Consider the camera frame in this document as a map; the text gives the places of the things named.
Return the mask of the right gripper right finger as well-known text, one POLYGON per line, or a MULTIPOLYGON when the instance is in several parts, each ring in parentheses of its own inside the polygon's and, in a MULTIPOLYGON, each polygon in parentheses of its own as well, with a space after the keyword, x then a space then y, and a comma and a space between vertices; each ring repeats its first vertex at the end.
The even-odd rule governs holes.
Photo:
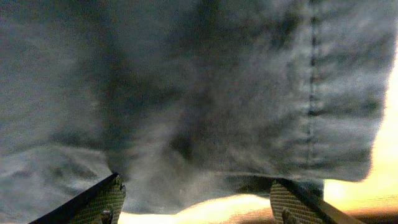
POLYGON ((287 179, 273 181, 270 202, 278 224, 364 224, 287 179))

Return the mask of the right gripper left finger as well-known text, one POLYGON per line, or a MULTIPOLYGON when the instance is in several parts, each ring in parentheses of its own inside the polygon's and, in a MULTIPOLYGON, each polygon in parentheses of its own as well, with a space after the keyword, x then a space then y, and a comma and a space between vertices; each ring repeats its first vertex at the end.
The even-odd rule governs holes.
POLYGON ((114 173, 29 224, 117 224, 126 187, 114 173))

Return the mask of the navy blue shorts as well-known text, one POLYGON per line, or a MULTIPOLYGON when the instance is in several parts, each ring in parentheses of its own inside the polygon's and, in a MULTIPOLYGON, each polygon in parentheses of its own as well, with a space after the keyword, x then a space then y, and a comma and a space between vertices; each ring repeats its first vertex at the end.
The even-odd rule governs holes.
POLYGON ((1 221, 363 180, 396 41, 396 1, 2 1, 1 221))

